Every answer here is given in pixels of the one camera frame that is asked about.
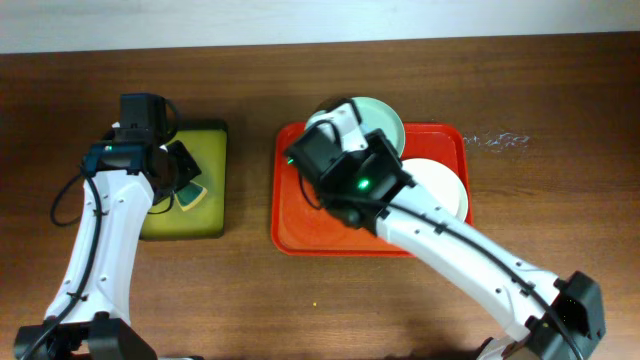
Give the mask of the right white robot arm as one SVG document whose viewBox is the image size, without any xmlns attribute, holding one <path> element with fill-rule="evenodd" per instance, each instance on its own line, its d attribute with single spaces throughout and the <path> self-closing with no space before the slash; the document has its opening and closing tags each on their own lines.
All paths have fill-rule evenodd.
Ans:
<svg viewBox="0 0 640 360">
<path fill-rule="evenodd" d="M 414 255 L 497 321 L 503 336 L 470 358 L 590 358 L 606 334 L 599 284 L 538 268 L 448 211 L 401 161 L 405 144 L 393 109 L 351 97 L 315 112 L 284 154 L 314 208 Z"/>
</svg>

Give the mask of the green yellow sponge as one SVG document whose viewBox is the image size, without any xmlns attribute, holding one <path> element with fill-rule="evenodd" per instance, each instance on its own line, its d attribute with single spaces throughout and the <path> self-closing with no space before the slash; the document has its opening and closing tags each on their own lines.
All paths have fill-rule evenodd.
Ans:
<svg viewBox="0 0 640 360">
<path fill-rule="evenodd" d="M 181 210 L 187 212 L 202 201 L 206 195 L 207 189 L 204 186 L 190 181 L 182 189 L 178 190 L 174 197 Z"/>
</svg>

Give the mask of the light blue plate top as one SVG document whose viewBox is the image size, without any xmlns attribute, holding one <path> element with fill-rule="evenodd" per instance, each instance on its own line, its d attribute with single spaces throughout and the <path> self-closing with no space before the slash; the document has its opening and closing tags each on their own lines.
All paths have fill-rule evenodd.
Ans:
<svg viewBox="0 0 640 360">
<path fill-rule="evenodd" d="M 339 140 L 344 152 L 368 147 L 365 136 L 381 130 L 398 157 L 403 154 L 406 135 L 398 114 L 386 103 L 371 97 L 342 98 L 328 108 L 316 111 L 306 122 L 305 129 L 326 120 L 318 128 L 330 140 Z"/>
</svg>

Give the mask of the white plate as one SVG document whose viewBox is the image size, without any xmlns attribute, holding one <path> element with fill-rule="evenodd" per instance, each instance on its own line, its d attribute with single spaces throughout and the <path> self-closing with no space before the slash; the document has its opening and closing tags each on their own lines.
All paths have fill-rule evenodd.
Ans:
<svg viewBox="0 0 640 360">
<path fill-rule="evenodd" d="M 458 175 L 444 164 L 425 158 L 402 161 L 403 170 L 412 175 L 434 198 L 458 220 L 469 214 L 469 198 Z"/>
</svg>

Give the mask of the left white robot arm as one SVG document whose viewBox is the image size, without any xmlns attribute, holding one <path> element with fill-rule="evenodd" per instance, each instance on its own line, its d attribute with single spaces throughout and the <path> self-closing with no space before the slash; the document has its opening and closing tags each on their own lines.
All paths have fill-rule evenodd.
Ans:
<svg viewBox="0 0 640 360">
<path fill-rule="evenodd" d="M 83 212 L 63 282 L 40 325 L 23 326 L 17 359 L 154 359 L 131 326 L 129 301 L 136 250 L 153 206 L 173 200 L 201 173 L 167 114 L 168 99 L 123 94 L 120 119 L 80 164 Z"/>
</svg>

